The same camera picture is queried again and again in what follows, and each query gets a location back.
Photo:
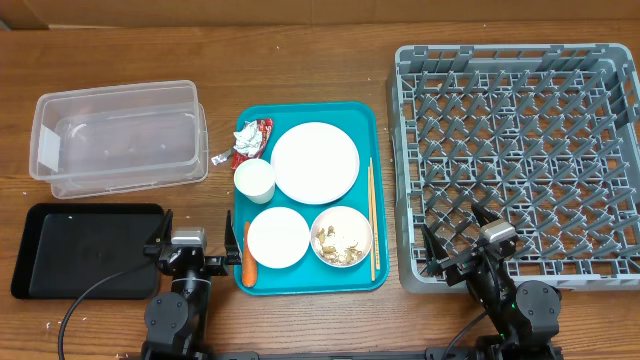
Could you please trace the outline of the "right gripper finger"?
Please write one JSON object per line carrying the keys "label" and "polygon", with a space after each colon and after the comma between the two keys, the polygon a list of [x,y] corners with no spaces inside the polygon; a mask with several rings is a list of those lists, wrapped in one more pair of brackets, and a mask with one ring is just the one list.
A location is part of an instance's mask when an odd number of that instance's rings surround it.
{"label": "right gripper finger", "polygon": [[448,253],[426,224],[422,225],[422,231],[426,250],[426,271],[431,276],[442,275],[445,272],[442,262],[449,258]]}
{"label": "right gripper finger", "polygon": [[480,228],[483,225],[486,225],[492,221],[498,220],[498,219],[502,219],[501,217],[499,217],[498,215],[493,214],[491,211],[489,211],[488,209],[486,209],[484,206],[479,205],[478,203],[473,203],[471,205],[471,210],[478,222],[478,225],[480,226]]}

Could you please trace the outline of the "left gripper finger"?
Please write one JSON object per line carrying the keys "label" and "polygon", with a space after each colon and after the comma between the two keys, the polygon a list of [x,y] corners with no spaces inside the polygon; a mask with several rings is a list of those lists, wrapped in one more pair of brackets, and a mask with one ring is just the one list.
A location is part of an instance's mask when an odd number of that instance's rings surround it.
{"label": "left gripper finger", "polygon": [[143,246],[143,255],[158,258],[165,246],[171,244],[173,211],[167,210],[158,227],[152,232]]}
{"label": "left gripper finger", "polygon": [[231,216],[230,210],[228,210],[226,214],[224,247],[225,247],[225,253],[226,253],[226,264],[241,265],[243,255],[234,233],[232,216]]}

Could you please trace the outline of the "small white bowl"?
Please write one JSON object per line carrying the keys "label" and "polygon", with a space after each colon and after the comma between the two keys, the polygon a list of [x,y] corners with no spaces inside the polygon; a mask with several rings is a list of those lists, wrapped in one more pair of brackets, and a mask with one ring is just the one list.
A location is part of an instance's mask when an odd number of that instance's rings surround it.
{"label": "small white bowl", "polygon": [[310,244],[310,229],[297,211],[273,207],[254,218],[247,240],[249,251],[258,264],[284,269],[304,257]]}

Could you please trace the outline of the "white paper cup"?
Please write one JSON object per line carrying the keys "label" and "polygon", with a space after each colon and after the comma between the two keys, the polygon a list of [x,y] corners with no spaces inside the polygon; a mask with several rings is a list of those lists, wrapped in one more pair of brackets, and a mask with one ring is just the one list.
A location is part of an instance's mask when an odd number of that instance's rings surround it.
{"label": "white paper cup", "polygon": [[249,159],[241,163],[234,173],[235,188],[256,204],[269,202],[275,193],[275,172],[263,159]]}

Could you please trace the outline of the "white bowl with food scraps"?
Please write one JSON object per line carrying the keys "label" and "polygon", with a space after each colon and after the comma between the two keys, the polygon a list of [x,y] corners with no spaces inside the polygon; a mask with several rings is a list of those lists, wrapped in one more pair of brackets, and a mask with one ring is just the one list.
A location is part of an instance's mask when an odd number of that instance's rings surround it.
{"label": "white bowl with food scraps", "polygon": [[310,234],[312,251],[323,263],[335,268],[358,265],[368,257],[373,245],[369,220],[347,206],[334,206],[321,212]]}

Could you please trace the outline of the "large white plate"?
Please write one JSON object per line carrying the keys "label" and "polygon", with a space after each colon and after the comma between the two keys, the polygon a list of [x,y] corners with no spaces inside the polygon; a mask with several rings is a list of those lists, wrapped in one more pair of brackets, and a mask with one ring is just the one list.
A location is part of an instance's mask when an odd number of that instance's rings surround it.
{"label": "large white plate", "polygon": [[359,175],[354,141],[340,128],[322,122],[287,130],[274,145],[270,163],[276,185],[289,198],[322,205],[344,196]]}

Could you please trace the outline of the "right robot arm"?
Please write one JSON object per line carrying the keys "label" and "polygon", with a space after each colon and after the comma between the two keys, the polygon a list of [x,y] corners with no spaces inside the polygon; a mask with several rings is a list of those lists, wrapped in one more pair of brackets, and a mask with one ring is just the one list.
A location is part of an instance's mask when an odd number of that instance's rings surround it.
{"label": "right robot arm", "polygon": [[474,203],[479,238],[451,257],[426,225],[426,270],[442,275],[452,287],[464,282],[483,312],[465,326],[445,348],[428,348],[426,359],[561,359],[552,344],[559,333],[562,294],[538,280],[517,285],[505,259],[516,251],[514,225]]}

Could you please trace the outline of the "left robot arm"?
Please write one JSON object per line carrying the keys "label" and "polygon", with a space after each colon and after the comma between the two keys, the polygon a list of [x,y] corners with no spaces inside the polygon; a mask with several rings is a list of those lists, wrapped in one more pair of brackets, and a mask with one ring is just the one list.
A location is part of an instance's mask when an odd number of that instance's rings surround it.
{"label": "left robot arm", "polygon": [[173,212],[146,240],[143,254],[163,275],[172,278],[171,289],[155,296],[145,310],[146,340],[143,359],[213,359],[205,332],[211,301],[212,279],[227,276],[229,267],[242,263],[242,251],[226,216],[221,256],[206,253],[202,228],[172,229]]}

